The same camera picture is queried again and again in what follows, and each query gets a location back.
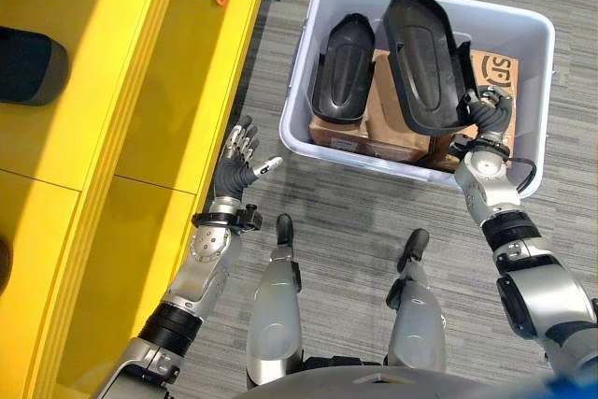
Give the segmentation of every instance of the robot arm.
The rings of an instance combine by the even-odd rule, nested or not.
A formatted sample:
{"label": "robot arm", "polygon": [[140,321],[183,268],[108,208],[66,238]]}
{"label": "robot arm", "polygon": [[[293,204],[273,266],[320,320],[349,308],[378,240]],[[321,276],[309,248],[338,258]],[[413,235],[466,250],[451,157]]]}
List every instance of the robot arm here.
{"label": "robot arm", "polygon": [[257,128],[241,118],[227,138],[214,180],[209,211],[195,214],[185,261],[160,304],[93,397],[101,399],[168,398],[165,385],[178,376],[187,349],[220,298],[229,271],[241,251],[240,234],[260,229],[257,207],[241,207],[243,190],[282,163],[272,158],[253,168]]}
{"label": "robot arm", "polygon": [[501,145],[511,99],[496,88],[470,93],[470,113],[484,111],[476,140],[455,171],[467,209],[493,251],[501,277],[497,287],[509,324],[544,349],[555,373],[582,376],[598,364],[596,302],[550,250],[520,206],[518,190],[506,178],[508,150]]}

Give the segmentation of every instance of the yellow cabinet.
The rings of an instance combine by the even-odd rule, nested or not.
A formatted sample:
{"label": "yellow cabinet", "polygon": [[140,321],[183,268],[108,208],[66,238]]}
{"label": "yellow cabinet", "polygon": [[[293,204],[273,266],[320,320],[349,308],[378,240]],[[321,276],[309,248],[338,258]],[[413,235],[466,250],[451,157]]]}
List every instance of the yellow cabinet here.
{"label": "yellow cabinet", "polygon": [[88,397],[155,307],[206,200],[260,3],[0,0],[0,24],[52,37],[71,63],[53,103],[0,104],[0,234],[15,251],[3,397]]}

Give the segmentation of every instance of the white plastic bin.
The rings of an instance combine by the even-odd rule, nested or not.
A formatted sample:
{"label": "white plastic bin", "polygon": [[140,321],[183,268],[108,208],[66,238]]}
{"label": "white plastic bin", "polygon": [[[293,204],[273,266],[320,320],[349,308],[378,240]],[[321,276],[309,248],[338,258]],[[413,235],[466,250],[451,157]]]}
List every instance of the white plastic bin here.
{"label": "white plastic bin", "polygon": [[[310,1],[280,118],[280,139],[289,150],[304,156],[458,189],[452,174],[320,147],[309,135],[313,115],[310,99],[317,61],[319,53],[325,52],[330,30],[347,14],[362,13],[370,19],[376,32],[376,47],[386,49],[381,18],[390,1]],[[448,14],[457,44],[471,39],[472,49],[500,53],[520,61],[513,156],[529,158],[537,166],[534,181],[521,193],[523,197],[530,196],[539,187],[543,174],[554,27],[546,17],[525,9],[475,0],[436,1]],[[528,171],[527,165],[513,164],[508,175],[514,183],[520,183]]]}

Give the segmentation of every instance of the brown cardboard box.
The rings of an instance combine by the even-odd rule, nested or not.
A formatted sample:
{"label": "brown cardboard box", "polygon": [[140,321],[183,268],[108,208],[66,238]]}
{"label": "brown cardboard box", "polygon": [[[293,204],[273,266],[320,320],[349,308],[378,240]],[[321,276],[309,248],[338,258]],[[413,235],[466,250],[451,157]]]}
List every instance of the brown cardboard box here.
{"label": "brown cardboard box", "polygon": [[374,79],[367,97],[367,131],[370,152],[389,161],[414,162],[425,156],[430,147],[430,137],[411,131],[399,105],[389,53],[374,52]]}
{"label": "brown cardboard box", "polygon": [[366,117],[367,110],[363,114],[363,119],[358,123],[339,125],[314,116],[309,124],[309,133],[314,142],[323,147],[369,154],[367,148],[368,133],[365,127]]}
{"label": "brown cardboard box", "polygon": [[[493,85],[502,88],[506,93],[513,97],[513,114],[511,122],[505,132],[503,143],[509,147],[511,154],[515,147],[515,122],[516,122],[516,99],[517,83],[519,75],[519,61],[516,58],[509,58],[496,53],[490,53],[481,50],[472,50],[472,66],[476,76],[478,86]],[[469,126],[461,130],[459,134],[468,135],[475,138],[477,127]],[[432,143],[432,162],[433,168],[440,168],[454,172],[459,165],[459,160],[447,154],[452,135],[443,135],[433,139]]]}

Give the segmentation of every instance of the black object on shelf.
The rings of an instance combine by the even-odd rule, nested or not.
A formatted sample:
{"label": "black object on shelf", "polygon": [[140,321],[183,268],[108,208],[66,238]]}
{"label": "black object on shelf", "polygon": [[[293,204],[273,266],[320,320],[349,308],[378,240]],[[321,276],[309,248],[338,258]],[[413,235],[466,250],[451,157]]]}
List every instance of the black object on shelf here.
{"label": "black object on shelf", "polygon": [[40,33],[0,27],[0,102],[41,106],[68,77],[66,50]]}
{"label": "black object on shelf", "polygon": [[457,47],[449,17],[435,0],[391,0],[384,15],[389,63],[407,126],[421,135],[471,124],[465,93],[477,93],[470,42]]}
{"label": "black object on shelf", "polygon": [[8,243],[0,237],[0,294],[8,284],[12,269],[12,253]]}
{"label": "black object on shelf", "polygon": [[311,106],[332,123],[354,123],[365,111],[374,75],[374,32],[368,19],[349,14],[330,33],[320,56]]}

